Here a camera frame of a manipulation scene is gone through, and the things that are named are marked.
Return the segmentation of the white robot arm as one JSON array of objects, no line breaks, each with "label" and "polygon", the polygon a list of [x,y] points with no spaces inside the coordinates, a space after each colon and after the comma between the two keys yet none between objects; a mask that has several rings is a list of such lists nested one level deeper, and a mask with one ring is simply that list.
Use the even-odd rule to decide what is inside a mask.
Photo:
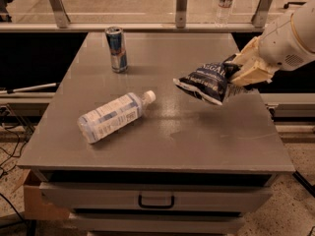
[{"label": "white robot arm", "polygon": [[286,12],[253,37],[232,63],[229,81],[239,87],[269,81],[276,71],[294,71],[315,60],[315,0]]}]

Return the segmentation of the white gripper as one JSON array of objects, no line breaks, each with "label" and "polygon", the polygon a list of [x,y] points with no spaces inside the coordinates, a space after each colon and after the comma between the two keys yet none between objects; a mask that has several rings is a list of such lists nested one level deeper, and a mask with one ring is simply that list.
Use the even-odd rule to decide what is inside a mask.
[{"label": "white gripper", "polygon": [[239,87],[254,85],[269,81],[278,69],[294,71],[314,60],[314,13],[286,13],[236,54],[232,62],[241,69],[229,81]]}]

